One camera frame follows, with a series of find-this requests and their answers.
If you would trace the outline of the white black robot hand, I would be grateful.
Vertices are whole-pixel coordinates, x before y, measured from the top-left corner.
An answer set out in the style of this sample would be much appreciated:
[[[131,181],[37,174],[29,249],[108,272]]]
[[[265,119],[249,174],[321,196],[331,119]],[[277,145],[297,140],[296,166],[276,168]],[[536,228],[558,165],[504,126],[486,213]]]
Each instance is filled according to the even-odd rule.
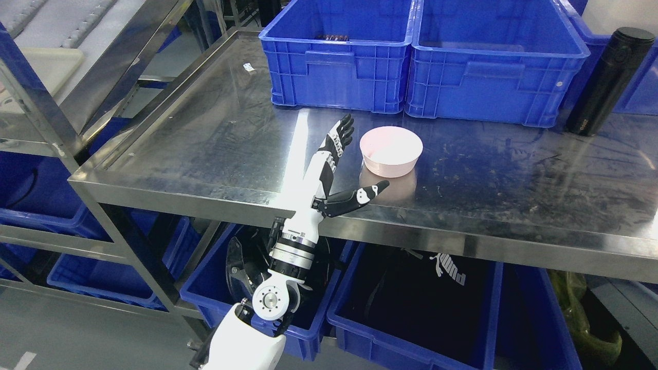
[[[390,185],[383,180],[369,187],[331,194],[339,160],[353,140],[353,124],[351,114],[338,120],[311,157],[294,215],[284,221],[280,241],[287,239],[308,247],[315,245],[319,239],[319,225],[325,218],[364,208]]]

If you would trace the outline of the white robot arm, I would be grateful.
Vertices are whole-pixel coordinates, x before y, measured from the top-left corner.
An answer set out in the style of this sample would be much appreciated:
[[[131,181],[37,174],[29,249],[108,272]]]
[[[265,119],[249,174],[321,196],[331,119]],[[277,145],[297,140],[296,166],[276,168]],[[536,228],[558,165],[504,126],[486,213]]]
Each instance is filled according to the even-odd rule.
[[[234,304],[196,351],[197,369],[274,369],[301,302],[302,274],[313,266],[318,234],[283,232],[269,249],[270,276],[251,300]]]

